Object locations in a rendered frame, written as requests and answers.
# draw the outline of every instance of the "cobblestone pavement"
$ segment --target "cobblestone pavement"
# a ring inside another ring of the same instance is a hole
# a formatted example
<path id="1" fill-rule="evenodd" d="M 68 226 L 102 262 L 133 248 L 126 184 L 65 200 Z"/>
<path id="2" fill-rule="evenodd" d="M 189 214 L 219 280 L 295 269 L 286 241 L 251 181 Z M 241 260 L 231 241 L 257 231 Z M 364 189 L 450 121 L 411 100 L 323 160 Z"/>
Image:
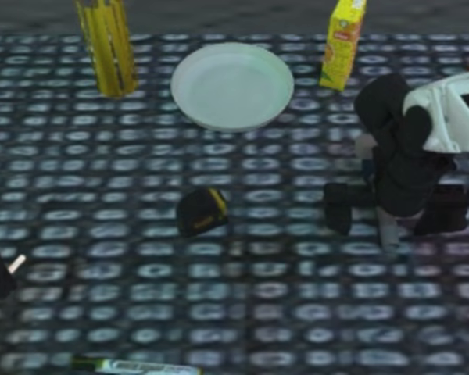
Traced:
<path id="1" fill-rule="evenodd" d="M 368 0 L 368 33 L 469 33 L 469 0 Z M 335 0 L 126 0 L 133 33 L 327 30 Z M 73 0 L 0 0 L 0 33 L 79 31 Z"/>

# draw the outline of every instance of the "yellow juice box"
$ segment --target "yellow juice box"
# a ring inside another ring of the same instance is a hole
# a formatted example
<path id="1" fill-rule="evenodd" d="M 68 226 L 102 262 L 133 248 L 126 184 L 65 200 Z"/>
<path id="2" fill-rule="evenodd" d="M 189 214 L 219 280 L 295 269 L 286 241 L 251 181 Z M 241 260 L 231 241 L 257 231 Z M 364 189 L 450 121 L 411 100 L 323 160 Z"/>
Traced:
<path id="1" fill-rule="evenodd" d="M 320 86 L 344 90 L 353 70 L 367 0 L 338 0 L 330 18 Z"/>

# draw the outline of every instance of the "juice carton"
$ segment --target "juice carton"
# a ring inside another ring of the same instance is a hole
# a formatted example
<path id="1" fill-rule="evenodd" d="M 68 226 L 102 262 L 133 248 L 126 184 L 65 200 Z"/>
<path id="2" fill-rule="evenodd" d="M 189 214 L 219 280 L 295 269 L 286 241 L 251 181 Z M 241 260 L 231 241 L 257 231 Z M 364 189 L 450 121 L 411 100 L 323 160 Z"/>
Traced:
<path id="1" fill-rule="evenodd" d="M 367 0 L 338 0 L 331 15 L 320 86 L 344 90 L 354 56 Z"/>

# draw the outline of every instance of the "toy head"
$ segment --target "toy head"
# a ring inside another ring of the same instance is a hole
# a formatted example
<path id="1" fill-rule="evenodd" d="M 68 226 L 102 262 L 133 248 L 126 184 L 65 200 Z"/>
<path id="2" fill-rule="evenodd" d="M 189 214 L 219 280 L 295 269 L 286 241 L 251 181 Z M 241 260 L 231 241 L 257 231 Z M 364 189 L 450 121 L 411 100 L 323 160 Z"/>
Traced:
<path id="1" fill-rule="evenodd" d="M 416 105 L 424 108 L 432 119 L 432 132 L 424 150 L 448 154 L 469 152 L 469 73 L 411 91 L 405 97 L 403 113 Z"/>

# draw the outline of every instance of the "white stick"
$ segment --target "white stick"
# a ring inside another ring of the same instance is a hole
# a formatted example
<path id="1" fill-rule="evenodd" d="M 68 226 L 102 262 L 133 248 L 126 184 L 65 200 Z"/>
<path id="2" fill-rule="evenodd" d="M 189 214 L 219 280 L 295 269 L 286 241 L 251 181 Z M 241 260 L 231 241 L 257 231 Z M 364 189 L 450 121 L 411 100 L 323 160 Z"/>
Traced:
<path id="1" fill-rule="evenodd" d="M 17 259 L 9 266 L 9 272 L 10 273 L 15 273 L 21 265 L 26 262 L 26 256 L 24 255 L 19 255 Z"/>

